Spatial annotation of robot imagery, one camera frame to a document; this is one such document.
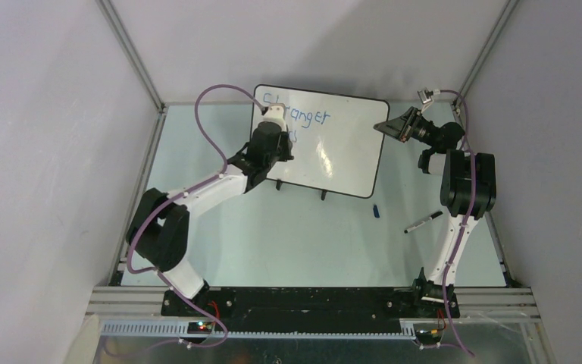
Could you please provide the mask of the white whiteboard black frame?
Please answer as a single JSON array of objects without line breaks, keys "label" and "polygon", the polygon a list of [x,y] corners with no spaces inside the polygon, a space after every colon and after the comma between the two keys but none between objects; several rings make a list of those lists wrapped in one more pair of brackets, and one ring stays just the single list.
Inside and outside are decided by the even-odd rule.
[{"label": "white whiteboard black frame", "polygon": [[259,84],[264,106],[282,103],[294,159],[278,162],[267,178],[284,184],[367,199],[373,195],[390,104],[381,99]]}]

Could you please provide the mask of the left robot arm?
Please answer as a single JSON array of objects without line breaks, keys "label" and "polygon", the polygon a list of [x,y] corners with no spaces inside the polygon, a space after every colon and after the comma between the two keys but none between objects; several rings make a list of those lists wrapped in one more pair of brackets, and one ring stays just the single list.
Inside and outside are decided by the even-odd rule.
[{"label": "left robot arm", "polygon": [[187,189],[166,193],[151,188],[142,195],[126,234],[129,253],[149,261],[149,270],[181,295],[180,306],[190,315],[201,315],[209,306],[203,290],[207,283],[186,256],[191,221],[253,190],[276,163],[293,159],[292,148],[288,127],[264,120],[224,171]]}]

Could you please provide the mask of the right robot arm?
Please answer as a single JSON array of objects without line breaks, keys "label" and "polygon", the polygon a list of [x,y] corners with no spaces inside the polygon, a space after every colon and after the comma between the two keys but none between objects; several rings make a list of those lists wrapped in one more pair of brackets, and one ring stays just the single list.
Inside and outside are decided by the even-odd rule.
[{"label": "right robot arm", "polygon": [[417,140],[425,144],[418,168],[442,178],[440,203],[445,221],[433,256],[414,280],[410,297],[413,312],[429,317],[452,299],[458,264],[470,234],[495,205],[495,157],[460,149],[458,144],[465,136],[461,125],[449,122],[438,127],[415,107],[375,124],[374,129],[402,143]]}]

